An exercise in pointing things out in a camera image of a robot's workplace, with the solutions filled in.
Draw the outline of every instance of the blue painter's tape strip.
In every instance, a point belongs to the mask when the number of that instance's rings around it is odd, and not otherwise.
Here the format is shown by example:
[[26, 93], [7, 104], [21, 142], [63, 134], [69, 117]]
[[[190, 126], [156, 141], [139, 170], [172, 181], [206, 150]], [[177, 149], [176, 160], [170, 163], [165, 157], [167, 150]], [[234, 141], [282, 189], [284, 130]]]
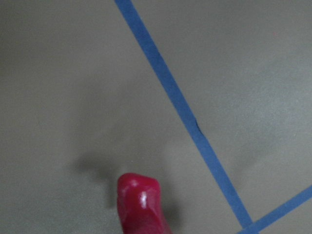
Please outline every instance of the blue painter's tape strip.
[[233, 184], [223, 169], [220, 161], [216, 157], [208, 140], [202, 134], [197, 125], [196, 118], [187, 104], [183, 94], [181, 93], [175, 79], [169, 71], [164, 59], [160, 55], [156, 45], [154, 44], [149, 32], [145, 28], [140, 16], [130, 0], [116, 0], [123, 17], [127, 21], [130, 29], [135, 35], [141, 49], [156, 73], [163, 88], [167, 92], [172, 104], [176, 108], [182, 122], [191, 135], [195, 145], [204, 158], [212, 175], [218, 183], [221, 191], [227, 199], [231, 209], [236, 215], [239, 223], [243, 228], [248, 227], [253, 222], [245, 209], [241, 199], [239, 198]]
[[283, 205], [279, 206], [272, 212], [268, 213], [249, 227], [243, 229], [238, 234], [253, 234], [270, 226], [289, 212], [302, 205], [304, 202], [312, 198], [312, 186], [308, 187]]

